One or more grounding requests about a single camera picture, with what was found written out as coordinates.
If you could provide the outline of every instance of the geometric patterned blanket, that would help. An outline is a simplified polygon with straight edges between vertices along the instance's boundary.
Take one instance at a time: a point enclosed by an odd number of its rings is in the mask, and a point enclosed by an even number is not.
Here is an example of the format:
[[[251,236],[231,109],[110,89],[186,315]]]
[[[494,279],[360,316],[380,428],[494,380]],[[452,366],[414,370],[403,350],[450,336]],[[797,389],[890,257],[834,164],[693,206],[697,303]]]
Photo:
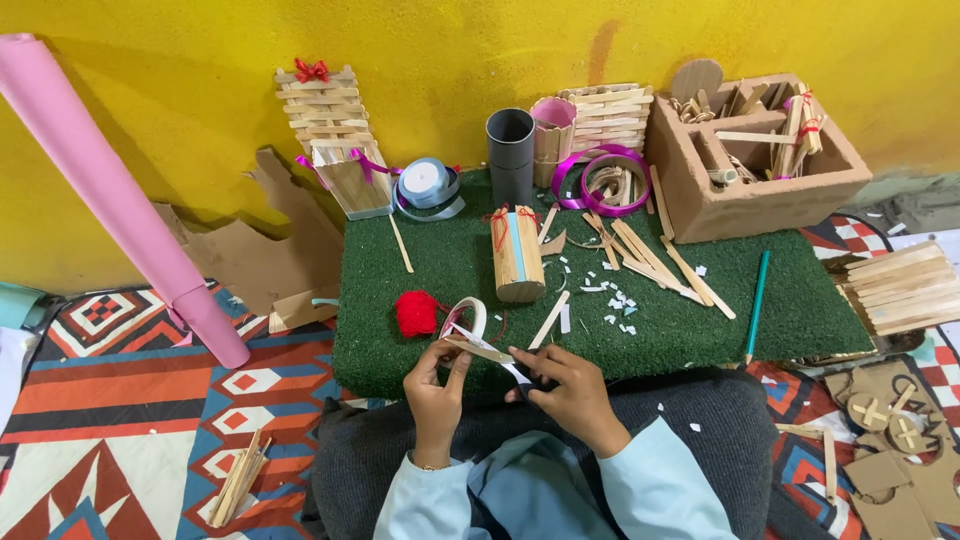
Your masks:
[[[849,216],[831,216],[804,234],[821,258],[888,250],[881,234]],[[0,437],[0,456],[8,458],[0,471],[0,539],[306,537],[300,508],[317,449],[310,431],[324,398],[355,399],[330,368],[336,322],[268,334],[265,317],[216,282],[207,286],[252,350],[239,370],[222,367],[181,331],[150,288],[93,293],[60,311]],[[960,366],[936,329],[907,363],[960,428]],[[829,423],[838,462],[852,459],[856,427],[821,384],[768,364],[748,371],[765,384],[777,422]],[[241,504],[245,511],[210,529],[206,512],[258,428],[274,438],[270,461]],[[837,538],[867,538],[842,470],[837,505],[824,498],[820,443],[783,435],[774,459],[775,478],[811,517]],[[960,540],[957,531],[942,535]]]

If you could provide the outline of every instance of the person's left hand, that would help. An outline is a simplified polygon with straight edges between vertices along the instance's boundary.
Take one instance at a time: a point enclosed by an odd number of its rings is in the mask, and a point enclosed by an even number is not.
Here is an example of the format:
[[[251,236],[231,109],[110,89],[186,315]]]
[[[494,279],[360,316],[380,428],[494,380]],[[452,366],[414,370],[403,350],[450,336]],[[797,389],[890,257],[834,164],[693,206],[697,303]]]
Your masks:
[[[451,339],[466,341],[459,335]],[[455,358],[446,386],[440,386],[437,364]],[[417,424],[414,465],[443,469],[450,465],[450,444],[460,423],[464,379],[473,355],[439,339],[420,356],[414,369],[403,379],[403,390]]]

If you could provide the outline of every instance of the scissors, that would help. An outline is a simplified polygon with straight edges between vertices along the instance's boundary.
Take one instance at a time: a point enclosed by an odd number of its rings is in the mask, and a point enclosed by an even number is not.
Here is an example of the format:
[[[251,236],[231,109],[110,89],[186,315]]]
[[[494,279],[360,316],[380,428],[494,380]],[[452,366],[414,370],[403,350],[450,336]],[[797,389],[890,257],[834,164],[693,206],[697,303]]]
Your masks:
[[[536,404],[530,401],[530,390],[537,389],[543,392],[549,392],[557,387],[556,384],[542,384],[540,383],[539,378],[531,378],[529,367],[522,363],[517,363],[512,356],[497,351],[493,345],[476,336],[473,334],[473,332],[461,328],[456,324],[453,325],[453,328],[461,333],[468,341],[458,341],[456,339],[448,339],[446,337],[444,339],[456,345],[457,347],[460,347],[464,351],[481,356],[487,360],[493,360],[494,362],[500,364],[503,369],[509,371],[510,374],[514,376],[514,379],[516,379],[516,388],[520,391],[520,396],[523,397],[523,401],[530,404],[533,408],[540,409]],[[528,352],[535,355],[537,350]]]

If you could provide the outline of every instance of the light blue sleeve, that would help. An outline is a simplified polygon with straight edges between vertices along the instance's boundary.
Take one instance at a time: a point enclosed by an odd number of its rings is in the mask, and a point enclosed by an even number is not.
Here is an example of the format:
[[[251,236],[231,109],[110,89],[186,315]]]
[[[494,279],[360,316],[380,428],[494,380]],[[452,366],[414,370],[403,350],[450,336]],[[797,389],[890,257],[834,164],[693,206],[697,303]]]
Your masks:
[[[485,530],[470,528],[467,475],[472,467],[466,462],[424,471],[405,455],[376,518],[373,539],[489,539]]]
[[[613,518],[631,540],[735,540],[700,465],[662,418],[597,462]]]

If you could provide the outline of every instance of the black cardboard tube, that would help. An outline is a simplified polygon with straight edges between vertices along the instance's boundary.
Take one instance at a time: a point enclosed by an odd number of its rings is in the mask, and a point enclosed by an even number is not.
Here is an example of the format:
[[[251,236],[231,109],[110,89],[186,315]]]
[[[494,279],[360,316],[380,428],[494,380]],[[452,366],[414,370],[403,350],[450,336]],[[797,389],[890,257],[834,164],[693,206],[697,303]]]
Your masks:
[[[493,207],[510,211],[533,203],[534,119],[523,109],[501,109],[487,119]]]

